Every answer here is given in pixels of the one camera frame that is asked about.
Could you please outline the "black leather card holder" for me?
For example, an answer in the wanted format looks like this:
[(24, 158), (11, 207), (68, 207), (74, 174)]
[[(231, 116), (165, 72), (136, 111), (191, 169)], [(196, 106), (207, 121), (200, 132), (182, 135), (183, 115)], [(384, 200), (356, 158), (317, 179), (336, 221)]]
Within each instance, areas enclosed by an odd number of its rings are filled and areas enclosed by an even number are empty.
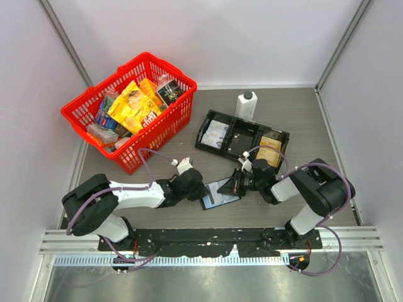
[(222, 197), (221, 197), (222, 194), (217, 192), (217, 189), (221, 185), (223, 185), (228, 179), (229, 179), (229, 177), (225, 178), (225, 179), (221, 179), (219, 181), (211, 182), (206, 185), (206, 188), (209, 190), (209, 194), (200, 200), (201, 207), (203, 208), (203, 210), (210, 210), (213, 208), (217, 208), (219, 206), (229, 204), (229, 203), (223, 204)]

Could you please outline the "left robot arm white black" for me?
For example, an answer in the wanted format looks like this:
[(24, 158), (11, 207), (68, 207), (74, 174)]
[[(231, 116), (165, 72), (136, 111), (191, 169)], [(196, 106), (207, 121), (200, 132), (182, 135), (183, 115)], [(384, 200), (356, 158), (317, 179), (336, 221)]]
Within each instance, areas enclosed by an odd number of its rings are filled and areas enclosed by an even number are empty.
[(128, 250), (134, 245), (136, 233), (128, 220), (115, 216), (114, 211), (168, 208), (208, 194), (202, 175), (194, 168), (151, 184), (120, 184), (109, 181), (105, 174), (96, 174), (62, 198), (69, 220), (66, 234), (95, 234), (117, 250)]

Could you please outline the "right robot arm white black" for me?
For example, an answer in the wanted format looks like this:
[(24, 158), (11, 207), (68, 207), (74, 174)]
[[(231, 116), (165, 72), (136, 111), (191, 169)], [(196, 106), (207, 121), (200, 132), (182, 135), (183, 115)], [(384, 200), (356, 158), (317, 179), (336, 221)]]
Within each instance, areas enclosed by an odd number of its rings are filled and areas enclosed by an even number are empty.
[(306, 205), (285, 224), (285, 243), (297, 249), (317, 226), (347, 205), (356, 191), (352, 183), (322, 159), (297, 168), (280, 180), (266, 160), (257, 159), (251, 168), (236, 169), (217, 192), (243, 197), (257, 191), (269, 204), (277, 205), (292, 197), (301, 196)]

